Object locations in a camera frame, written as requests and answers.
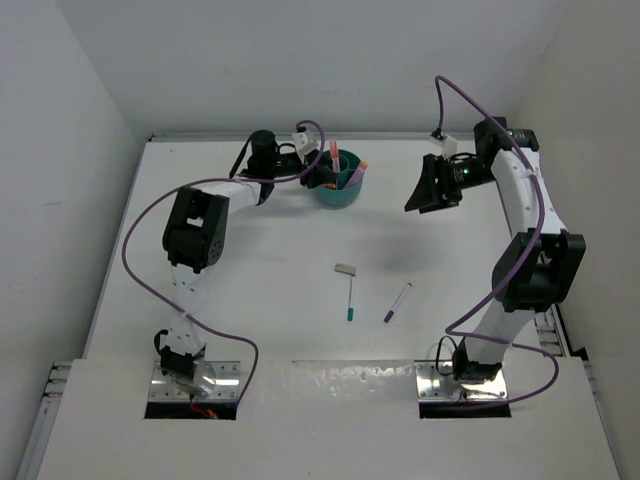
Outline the purple capped white pen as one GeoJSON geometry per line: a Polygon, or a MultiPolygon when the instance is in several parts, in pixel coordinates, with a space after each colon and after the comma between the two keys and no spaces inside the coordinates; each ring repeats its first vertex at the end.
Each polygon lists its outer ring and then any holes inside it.
{"type": "Polygon", "coordinates": [[[385,324],[388,324],[391,319],[393,318],[393,316],[396,314],[398,308],[400,307],[400,305],[402,304],[403,300],[405,299],[407,293],[411,290],[413,284],[411,282],[408,282],[400,291],[400,293],[398,294],[398,296],[396,297],[396,299],[394,300],[393,304],[391,305],[391,307],[389,308],[389,310],[387,311],[383,322],[385,324]]]}

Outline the teal capped white pen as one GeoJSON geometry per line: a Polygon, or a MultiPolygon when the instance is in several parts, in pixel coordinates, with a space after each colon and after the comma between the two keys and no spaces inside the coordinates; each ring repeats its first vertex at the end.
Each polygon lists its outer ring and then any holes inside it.
{"type": "Polygon", "coordinates": [[[347,321],[352,322],[354,319],[354,291],[355,291],[355,275],[350,275],[349,278],[349,292],[348,292],[348,308],[347,308],[347,321]]]}

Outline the small grey eraser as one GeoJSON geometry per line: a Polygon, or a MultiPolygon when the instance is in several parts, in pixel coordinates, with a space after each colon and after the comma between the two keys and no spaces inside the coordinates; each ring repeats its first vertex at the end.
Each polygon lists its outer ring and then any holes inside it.
{"type": "Polygon", "coordinates": [[[349,275],[349,276],[355,276],[356,275],[356,268],[350,265],[346,265],[343,263],[337,263],[334,267],[334,271],[341,273],[341,274],[345,274],[345,275],[349,275]]]}

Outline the pink highlighter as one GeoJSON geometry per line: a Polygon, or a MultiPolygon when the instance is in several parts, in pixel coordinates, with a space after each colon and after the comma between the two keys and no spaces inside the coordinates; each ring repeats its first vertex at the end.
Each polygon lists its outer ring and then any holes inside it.
{"type": "Polygon", "coordinates": [[[354,171],[354,173],[351,175],[351,177],[349,178],[349,180],[347,181],[347,183],[344,185],[345,189],[351,188],[355,185],[357,185],[364,177],[366,171],[360,169],[359,167],[356,168],[356,170],[354,171]]]}

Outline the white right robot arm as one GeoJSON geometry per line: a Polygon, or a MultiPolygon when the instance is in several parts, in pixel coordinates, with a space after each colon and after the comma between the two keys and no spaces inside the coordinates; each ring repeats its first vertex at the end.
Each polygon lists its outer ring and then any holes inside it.
{"type": "Polygon", "coordinates": [[[535,314],[565,300],[586,252],[555,211],[540,170],[539,143],[530,129],[512,129],[505,118],[479,122],[475,151],[427,154],[406,211],[430,213],[460,204],[463,192],[495,183],[511,242],[491,277],[488,308],[465,333],[451,374],[484,383],[500,372],[506,350],[535,314]]]}

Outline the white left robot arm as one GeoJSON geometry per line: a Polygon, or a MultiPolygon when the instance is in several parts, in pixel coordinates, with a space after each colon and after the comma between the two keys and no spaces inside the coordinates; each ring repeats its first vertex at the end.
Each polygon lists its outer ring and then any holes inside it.
{"type": "Polygon", "coordinates": [[[323,146],[310,125],[296,126],[290,153],[282,151],[273,132],[251,133],[227,182],[181,187],[176,194],[162,246],[172,268],[173,303],[179,318],[158,332],[154,342],[161,369],[184,385],[196,385],[203,374],[206,341],[188,317],[199,309],[214,265],[222,256],[229,217],[265,203],[284,178],[299,179],[307,188],[335,178],[321,161],[323,146]]]}

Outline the pink pen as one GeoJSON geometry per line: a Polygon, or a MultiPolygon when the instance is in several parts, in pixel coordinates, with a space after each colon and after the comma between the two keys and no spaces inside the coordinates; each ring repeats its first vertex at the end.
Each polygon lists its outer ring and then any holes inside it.
{"type": "Polygon", "coordinates": [[[337,144],[334,144],[331,147],[331,155],[332,155],[332,162],[333,162],[333,167],[334,167],[334,171],[336,173],[340,172],[340,156],[339,156],[339,149],[337,147],[337,144]]]}
{"type": "Polygon", "coordinates": [[[330,157],[333,165],[333,170],[335,172],[339,172],[340,159],[339,159],[339,151],[338,151],[337,143],[335,140],[330,141],[330,157]]]}

